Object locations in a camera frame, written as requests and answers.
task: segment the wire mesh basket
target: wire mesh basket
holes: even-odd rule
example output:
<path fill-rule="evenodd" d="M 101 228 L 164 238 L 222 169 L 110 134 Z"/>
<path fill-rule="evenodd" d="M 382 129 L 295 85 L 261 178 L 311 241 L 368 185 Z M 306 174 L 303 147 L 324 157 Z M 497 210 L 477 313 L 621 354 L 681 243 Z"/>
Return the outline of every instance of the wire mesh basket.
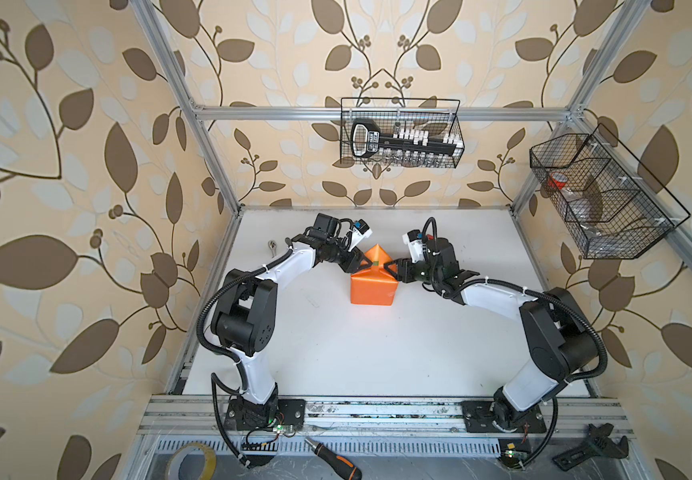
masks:
<path fill-rule="evenodd" d="M 635 174 L 620 165 L 614 147 L 632 158 Z M 591 134 L 564 134 L 532 147 L 530 168 L 586 259 L 637 258 L 690 217 L 602 124 Z"/>
<path fill-rule="evenodd" d="M 456 168 L 466 148 L 460 101 L 398 100 L 341 98 L 341 158 L 365 165 Z"/>

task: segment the yellow tape roll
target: yellow tape roll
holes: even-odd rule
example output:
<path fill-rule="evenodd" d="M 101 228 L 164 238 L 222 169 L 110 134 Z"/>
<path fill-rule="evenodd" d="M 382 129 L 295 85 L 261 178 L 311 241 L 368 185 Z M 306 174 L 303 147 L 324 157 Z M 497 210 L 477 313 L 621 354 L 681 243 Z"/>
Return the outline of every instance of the yellow tape roll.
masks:
<path fill-rule="evenodd" d="M 186 456 L 193 453 L 194 450 L 200 450 L 202 456 L 205 457 L 205 466 L 202 468 L 199 474 L 198 480 L 210 480 L 212 474 L 215 473 L 215 450 L 206 446 L 204 443 L 191 442 L 178 448 L 178 451 L 170 457 L 167 461 L 167 468 L 165 473 L 165 478 L 167 480 L 180 480 L 178 478 L 178 472 L 181 469 L 181 464 L 185 460 Z"/>

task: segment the metal vent grille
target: metal vent grille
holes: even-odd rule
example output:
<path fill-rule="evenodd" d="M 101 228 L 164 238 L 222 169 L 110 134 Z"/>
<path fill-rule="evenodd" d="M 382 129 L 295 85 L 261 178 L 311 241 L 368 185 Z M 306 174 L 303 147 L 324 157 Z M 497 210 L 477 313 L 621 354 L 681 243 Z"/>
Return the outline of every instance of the metal vent grille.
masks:
<path fill-rule="evenodd" d="M 256 434 L 253 442 L 265 436 Z M 231 436 L 235 443 L 243 440 Z M 404 457 L 490 457 L 500 456 L 497 438 L 389 438 L 389 437 L 331 437 L 318 438 L 326 447 L 349 456 L 404 456 Z M 190 442 L 201 442 L 213 448 L 217 455 L 230 455 L 223 440 L 211 436 L 166 436 L 159 440 L 157 453 L 172 454 Z M 285 456 L 310 456 L 311 447 L 303 437 L 279 438 L 260 450 L 245 452 L 247 455 L 278 453 Z"/>

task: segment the orange triangular prism block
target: orange triangular prism block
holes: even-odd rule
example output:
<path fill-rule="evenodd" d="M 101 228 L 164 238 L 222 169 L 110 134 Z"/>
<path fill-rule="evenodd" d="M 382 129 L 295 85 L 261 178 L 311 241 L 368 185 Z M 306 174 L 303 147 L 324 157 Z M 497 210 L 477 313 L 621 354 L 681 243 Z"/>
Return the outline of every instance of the orange triangular prism block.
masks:
<path fill-rule="evenodd" d="M 383 264 L 391 257 L 380 245 L 369 249 L 365 256 L 373 262 L 368 270 L 351 275 L 351 303 L 355 305 L 391 305 L 399 284 Z"/>

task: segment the white tabletop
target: white tabletop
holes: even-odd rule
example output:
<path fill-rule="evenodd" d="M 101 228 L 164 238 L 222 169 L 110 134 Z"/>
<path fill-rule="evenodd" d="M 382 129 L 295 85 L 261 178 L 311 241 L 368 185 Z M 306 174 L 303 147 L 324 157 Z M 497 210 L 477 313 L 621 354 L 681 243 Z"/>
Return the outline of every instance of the white tabletop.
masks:
<path fill-rule="evenodd" d="M 437 219 L 439 236 L 455 247 L 461 268 L 542 290 L 505 210 L 324 210 L 365 219 L 392 258 L 407 257 L 401 235 Z M 315 210 L 249 210 L 227 271 L 253 270 L 271 259 L 268 240 L 282 252 L 284 237 L 313 224 Z M 352 305 L 351 279 L 336 264 L 319 264 L 278 294 L 276 329 L 264 352 L 285 396 L 491 396 L 528 360 L 521 323 L 462 306 L 400 283 L 392 306 Z M 198 348 L 183 393 L 209 395 L 210 374 L 231 386 L 231 360 Z M 563 396 L 588 396 L 583 382 Z"/>

